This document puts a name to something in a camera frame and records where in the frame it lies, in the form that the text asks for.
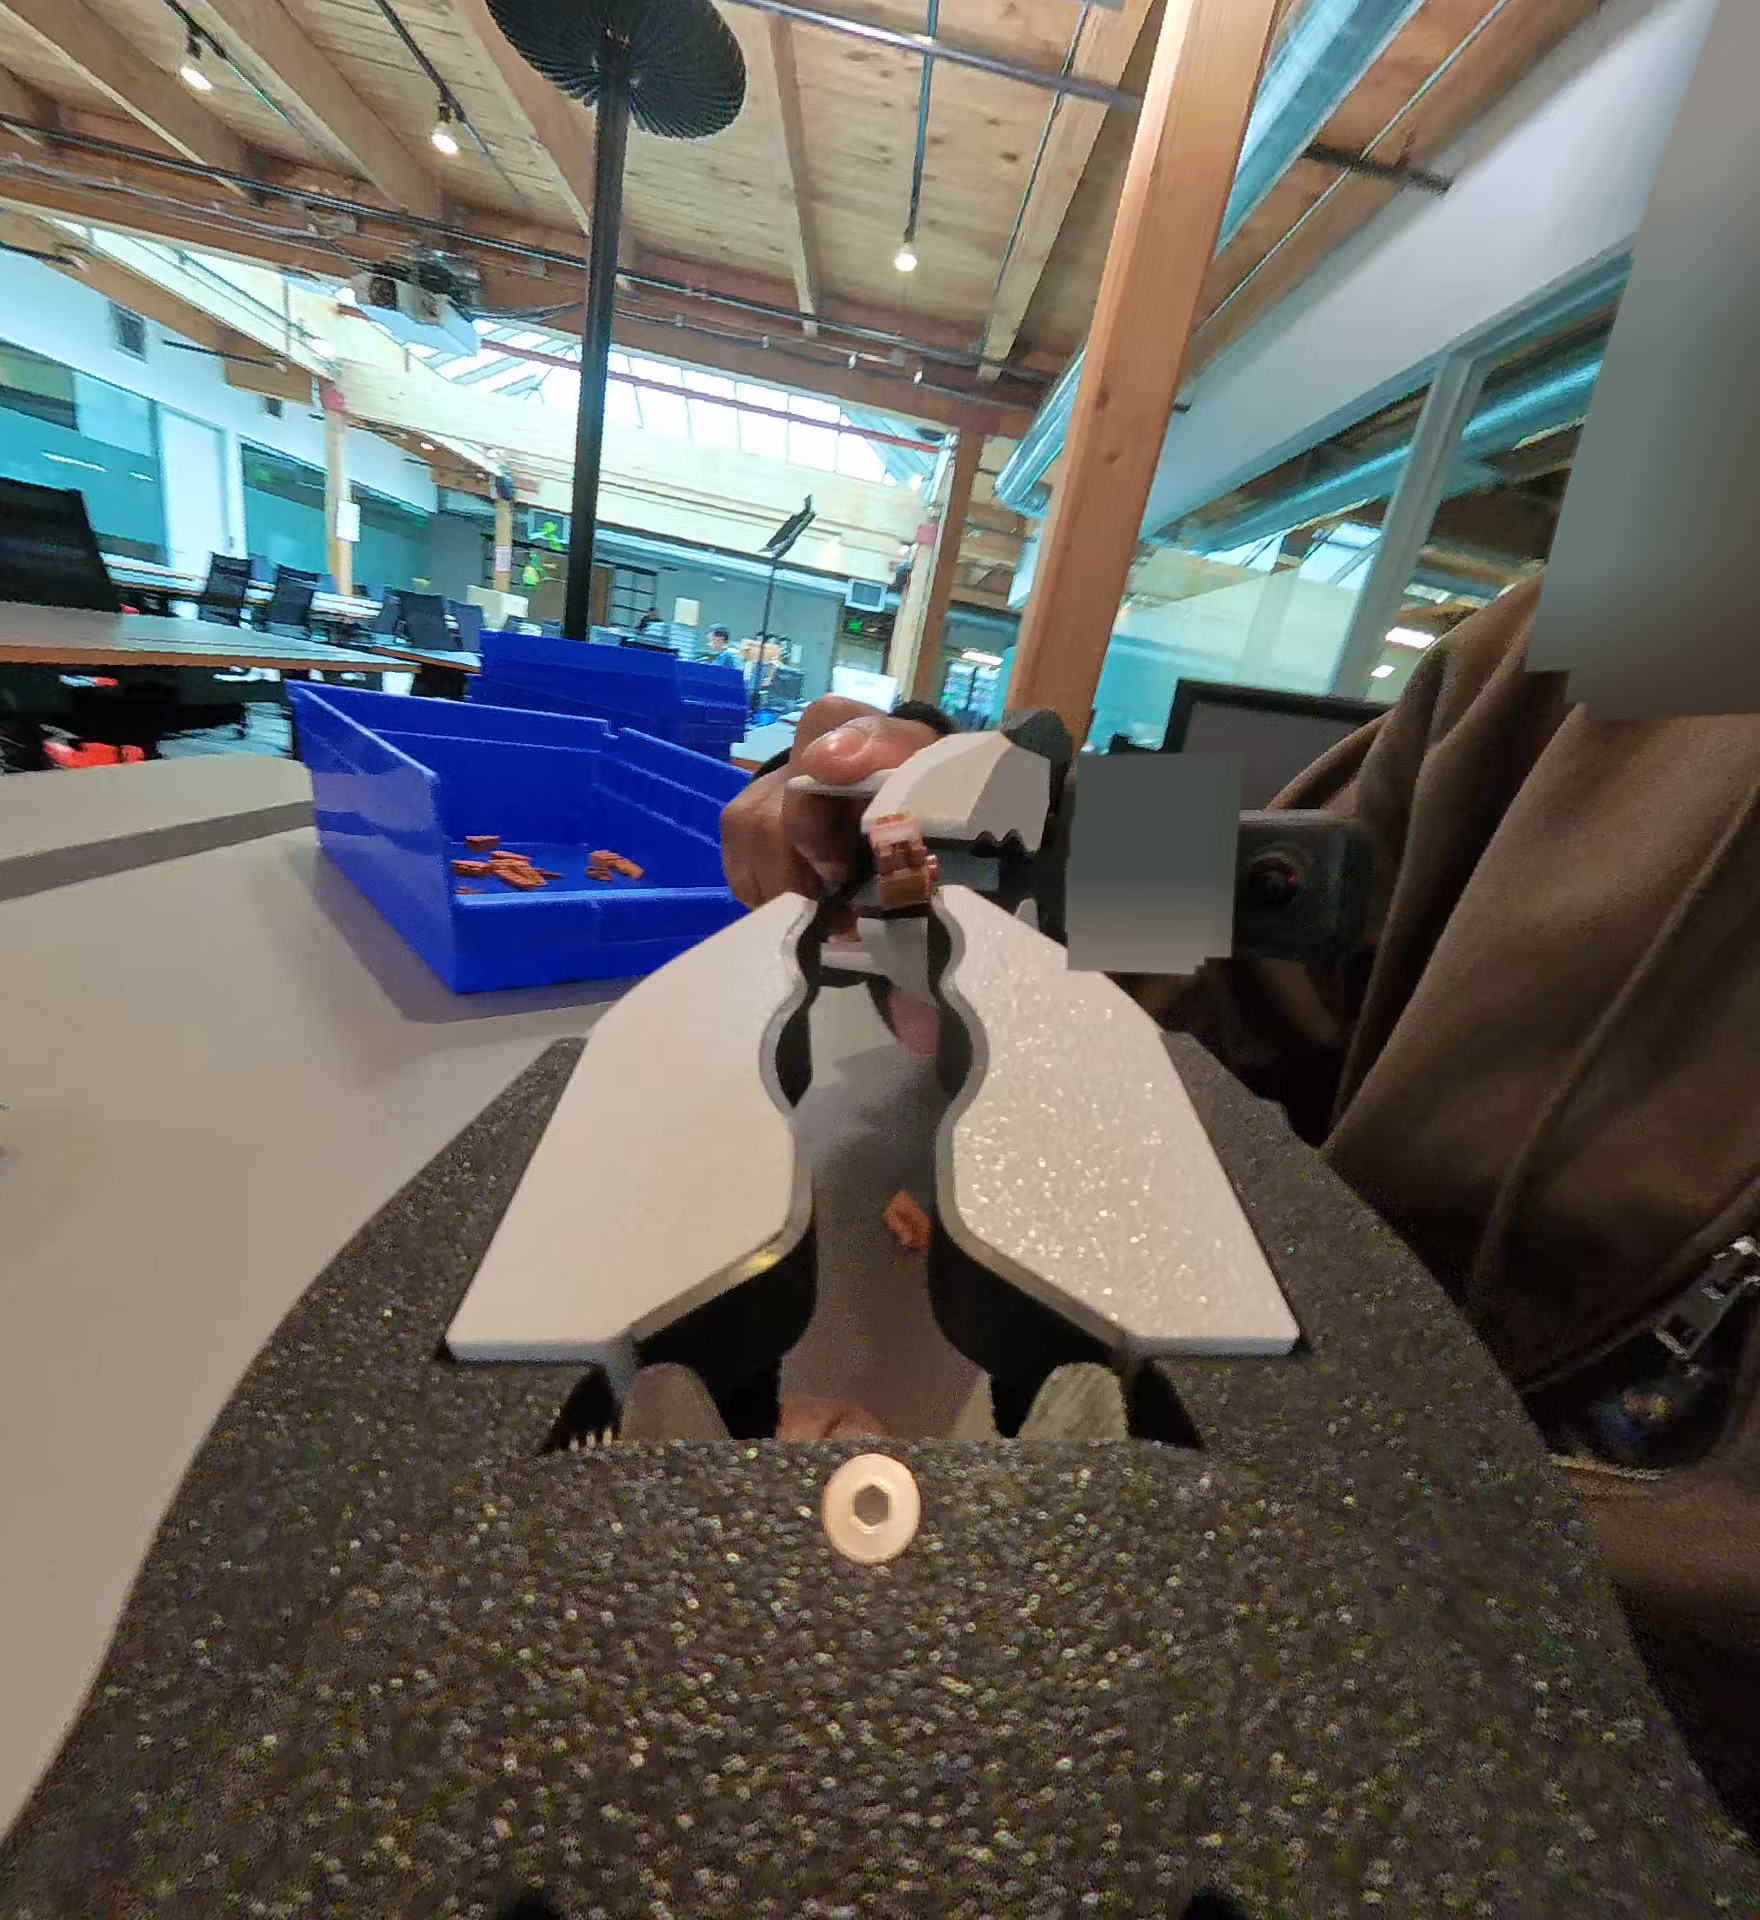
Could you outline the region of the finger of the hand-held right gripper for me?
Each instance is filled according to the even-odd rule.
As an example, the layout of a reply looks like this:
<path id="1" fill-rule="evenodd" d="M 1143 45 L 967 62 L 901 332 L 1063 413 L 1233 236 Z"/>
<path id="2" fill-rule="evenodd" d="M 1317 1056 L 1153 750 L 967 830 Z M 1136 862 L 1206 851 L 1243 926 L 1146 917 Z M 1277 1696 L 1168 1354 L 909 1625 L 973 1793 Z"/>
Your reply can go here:
<path id="1" fill-rule="evenodd" d="M 1053 763 L 1006 734 L 953 734 L 864 780 L 798 777 L 804 798 L 864 804 L 872 873 L 901 873 L 941 850 L 989 855 L 1045 851 Z"/>

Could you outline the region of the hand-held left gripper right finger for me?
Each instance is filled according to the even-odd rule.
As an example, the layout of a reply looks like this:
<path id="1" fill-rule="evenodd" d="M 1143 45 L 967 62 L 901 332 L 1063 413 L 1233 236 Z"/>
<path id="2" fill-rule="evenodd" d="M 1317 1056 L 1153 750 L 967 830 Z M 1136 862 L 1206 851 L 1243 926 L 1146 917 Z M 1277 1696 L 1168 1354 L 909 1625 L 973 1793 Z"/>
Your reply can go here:
<path id="1" fill-rule="evenodd" d="M 1156 1022 L 961 887 L 931 933 L 963 1056 L 934 1150 L 957 1279 L 1005 1283 L 1125 1369 L 1293 1352 L 1300 1322 Z"/>

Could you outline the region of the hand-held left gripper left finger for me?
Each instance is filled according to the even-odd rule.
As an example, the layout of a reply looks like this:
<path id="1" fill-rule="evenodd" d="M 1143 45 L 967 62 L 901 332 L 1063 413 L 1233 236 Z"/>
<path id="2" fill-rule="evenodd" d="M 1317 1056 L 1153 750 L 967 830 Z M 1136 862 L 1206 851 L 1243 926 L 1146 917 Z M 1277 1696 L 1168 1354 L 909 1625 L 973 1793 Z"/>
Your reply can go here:
<path id="1" fill-rule="evenodd" d="M 632 986 L 586 1039 L 444 1345 L 636 1373 L 814 1219 L 776 1040 L 819 904 L 783 894 Z"/>

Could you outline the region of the heap of orange bricks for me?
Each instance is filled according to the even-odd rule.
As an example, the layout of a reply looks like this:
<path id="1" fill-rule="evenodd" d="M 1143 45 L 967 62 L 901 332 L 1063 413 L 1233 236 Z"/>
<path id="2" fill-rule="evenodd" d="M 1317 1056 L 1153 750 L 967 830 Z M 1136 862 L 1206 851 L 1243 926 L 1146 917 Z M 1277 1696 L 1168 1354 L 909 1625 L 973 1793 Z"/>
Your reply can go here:
<path id="1" fill-rule="evenodd" d="M 647 873 L 628 854 L 608 850 L 581 850 L 559 843 L 536 843 L 526 836 L 467 834 L 454 843 L 446 867 L 459 894 L 483 891 L 566 891 L 566 888 L 634 888 Z"/>

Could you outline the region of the blue plastic bin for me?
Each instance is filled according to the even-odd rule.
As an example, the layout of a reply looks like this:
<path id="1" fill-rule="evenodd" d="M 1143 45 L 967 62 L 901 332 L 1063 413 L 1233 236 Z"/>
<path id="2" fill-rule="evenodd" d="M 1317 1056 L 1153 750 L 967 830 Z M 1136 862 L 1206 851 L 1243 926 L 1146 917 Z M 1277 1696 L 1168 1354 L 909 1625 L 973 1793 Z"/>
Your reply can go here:
<path id="1" fill-rule="evenodd" d="M 721 812 L 724 759 L 596 719 L 298 685 L 296 734 L 327 855 L 461 994 L 653 974 L 743 909 Z M 467 834 L 624 851 L 639 887 L 459 894 Z"/>

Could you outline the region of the grey desk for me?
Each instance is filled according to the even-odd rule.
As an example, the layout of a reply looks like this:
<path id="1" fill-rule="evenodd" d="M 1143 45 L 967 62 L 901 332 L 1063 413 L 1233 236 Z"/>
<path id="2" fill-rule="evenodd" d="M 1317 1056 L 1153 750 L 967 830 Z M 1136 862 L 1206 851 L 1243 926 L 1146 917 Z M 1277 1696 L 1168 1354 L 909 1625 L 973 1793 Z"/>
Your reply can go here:
<path id="1" fill-rule="evenodd" d="M 624 990 L 448 992 L 291 763 L 0 779 L 0 1838 L 288 1306 Z"/>

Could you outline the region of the black computer monitor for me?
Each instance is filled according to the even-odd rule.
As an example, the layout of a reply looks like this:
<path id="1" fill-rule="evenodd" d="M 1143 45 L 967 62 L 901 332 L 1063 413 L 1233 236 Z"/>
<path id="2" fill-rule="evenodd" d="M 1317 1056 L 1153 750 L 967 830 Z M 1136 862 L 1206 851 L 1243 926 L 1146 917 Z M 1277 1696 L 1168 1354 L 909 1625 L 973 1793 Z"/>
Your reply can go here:
<path id="1" fill-rule="evenodd" d="M 1243 812 L 1270 809 L 1292 780 L 1384 708 L 1314 693 L 1182 679 L 1161 754 L 1239 763 Z"/>

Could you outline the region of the stack of blue bins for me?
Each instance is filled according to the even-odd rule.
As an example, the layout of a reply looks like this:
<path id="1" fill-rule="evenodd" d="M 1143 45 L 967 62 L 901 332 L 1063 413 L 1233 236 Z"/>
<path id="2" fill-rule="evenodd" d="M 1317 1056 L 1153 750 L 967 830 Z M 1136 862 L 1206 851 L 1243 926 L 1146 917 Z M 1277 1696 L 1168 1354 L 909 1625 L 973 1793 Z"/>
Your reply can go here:
<path id="1" fill-rule="evenodd" d="M 703 756 L 730 758 L 747 734 L 743 672 L 642 645 L 483 632 L 467 700 L 598 719 Z"/>

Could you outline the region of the person's dark jacket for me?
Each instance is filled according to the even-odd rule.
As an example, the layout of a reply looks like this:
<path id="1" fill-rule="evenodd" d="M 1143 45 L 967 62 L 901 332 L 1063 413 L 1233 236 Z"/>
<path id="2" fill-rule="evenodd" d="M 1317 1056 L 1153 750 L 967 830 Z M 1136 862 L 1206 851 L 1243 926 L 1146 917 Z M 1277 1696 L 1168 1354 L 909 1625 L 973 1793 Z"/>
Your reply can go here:
<path id="1" fill-rule="evenodd" d="M 1453 1296 L 1760 1848 L 1760 714 L 1576 704 L 1545 584 L 1277 798 L 1379 843 L 1356 958 L 1123 986 Z"/>

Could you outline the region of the black pole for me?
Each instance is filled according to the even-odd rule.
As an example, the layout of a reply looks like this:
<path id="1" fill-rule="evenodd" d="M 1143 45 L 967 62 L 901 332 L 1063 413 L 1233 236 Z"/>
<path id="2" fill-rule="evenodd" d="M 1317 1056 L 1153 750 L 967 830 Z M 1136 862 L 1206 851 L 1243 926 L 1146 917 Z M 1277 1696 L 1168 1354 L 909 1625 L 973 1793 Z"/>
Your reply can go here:
<path id="1" fill-rule="evenodd" d="M 566 638 L 581 641 L 591 618 L 630 132 L 672 140 L 723 133 L 743 111 L 745 56 L 710 3 L 491 3 L 488 13 L 543 80 L 596 112 L 562 617 Z"/>

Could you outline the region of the wooden office table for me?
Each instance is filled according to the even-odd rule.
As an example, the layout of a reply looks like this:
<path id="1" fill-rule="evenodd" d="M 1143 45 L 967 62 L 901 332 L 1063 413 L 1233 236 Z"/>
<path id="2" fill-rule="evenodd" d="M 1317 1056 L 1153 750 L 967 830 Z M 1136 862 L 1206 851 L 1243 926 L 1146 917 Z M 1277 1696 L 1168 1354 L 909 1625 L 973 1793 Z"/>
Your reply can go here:
<path id="1" fill-rule="evenodd" d="M 324 643 L 173 617 L 0 602 L 0 734 L 64 734 L 154 756 L 180 734 L 212 734 L 250 708 L 288 708 L 288 685 L 412 670 L 473 677 L 482 659 L 396 640 Z"/>

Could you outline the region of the wooden post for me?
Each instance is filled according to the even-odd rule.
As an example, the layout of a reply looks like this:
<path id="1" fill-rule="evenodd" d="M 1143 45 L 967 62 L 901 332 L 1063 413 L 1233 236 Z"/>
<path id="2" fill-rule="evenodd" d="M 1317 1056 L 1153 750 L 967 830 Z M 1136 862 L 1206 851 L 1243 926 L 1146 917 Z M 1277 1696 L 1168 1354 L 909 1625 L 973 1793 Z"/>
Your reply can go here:
<path id="1" fill-rule="evenodd" d="M 1084 741 L 1279 3 L 1163 16 L 1082 378 L 1021 614 L 1012 708 Z"/>

